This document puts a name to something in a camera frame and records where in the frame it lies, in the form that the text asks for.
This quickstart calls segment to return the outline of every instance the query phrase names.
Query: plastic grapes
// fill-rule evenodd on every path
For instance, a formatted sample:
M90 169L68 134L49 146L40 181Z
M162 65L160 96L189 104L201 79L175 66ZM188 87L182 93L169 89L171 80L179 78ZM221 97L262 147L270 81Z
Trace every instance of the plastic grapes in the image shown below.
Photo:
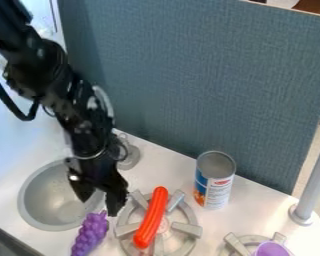
M100 244L109 229L106 220L107 213L89 213L82 227L79 229L75 244L72 246L71 256L87 256L98 244Z

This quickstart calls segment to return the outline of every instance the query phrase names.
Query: silver burner grate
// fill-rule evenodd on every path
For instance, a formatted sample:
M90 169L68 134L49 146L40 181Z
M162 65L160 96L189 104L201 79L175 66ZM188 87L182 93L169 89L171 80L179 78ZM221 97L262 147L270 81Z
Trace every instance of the silver burner grate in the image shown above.
M261 243L269 240L283 245L286 237L280 233L275 233L272 239L258 235L237 237L234 233L229 233L224 237L226 244L219 256L251 256L252 252L254 252Z
M163 217L153 244L140 250L133 244L133 233L139 228L151 194L142 195L139 190L130 194L130 200L121 213L115 235L128 256L185 256L202 235L202 227L191 207L184 202L185 193L180 190L169 196L166 214Z

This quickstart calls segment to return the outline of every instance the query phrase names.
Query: gray wall panel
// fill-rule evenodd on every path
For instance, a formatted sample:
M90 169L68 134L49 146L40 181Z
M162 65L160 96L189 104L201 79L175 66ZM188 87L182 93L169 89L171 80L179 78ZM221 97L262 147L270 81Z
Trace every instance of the gray wall panel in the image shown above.
M320 17L233 0L60 0L119 128L290 193L320 118Z

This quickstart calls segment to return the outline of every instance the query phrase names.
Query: metal pole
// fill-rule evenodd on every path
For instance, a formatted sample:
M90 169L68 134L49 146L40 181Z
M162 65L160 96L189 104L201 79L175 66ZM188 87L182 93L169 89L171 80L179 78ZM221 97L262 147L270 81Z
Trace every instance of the metal pole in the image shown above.
M320 196L320 155L297 205L290 209L291 218L299 225L312 224L312 212Z

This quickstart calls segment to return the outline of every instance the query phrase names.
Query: metal sink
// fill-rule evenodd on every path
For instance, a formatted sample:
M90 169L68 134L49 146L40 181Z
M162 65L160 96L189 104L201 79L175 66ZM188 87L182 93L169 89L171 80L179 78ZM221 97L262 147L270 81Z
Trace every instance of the metal sink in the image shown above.
M67 179L63 161L52 162L34 172L18 195L18 209L31 226L46 231L64 231L79 226L85 215L104 207L104 192L96 190L81 202Z

